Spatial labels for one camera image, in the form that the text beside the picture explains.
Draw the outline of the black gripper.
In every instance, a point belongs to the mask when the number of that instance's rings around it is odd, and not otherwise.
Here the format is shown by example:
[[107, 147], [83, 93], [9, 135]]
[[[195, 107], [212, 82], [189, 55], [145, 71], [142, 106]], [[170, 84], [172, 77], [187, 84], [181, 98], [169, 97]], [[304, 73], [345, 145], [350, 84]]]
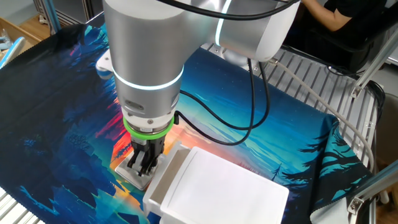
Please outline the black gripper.
[[165, 136], [152, 140], [131, 138], [131, 146], [134, 150], [127, 166], [139, 177], [142, 175], [142, 162], [144, 160], [144, 174], [149, 175], [153, 167], [157, 165], [159, 156], [164, 152]]

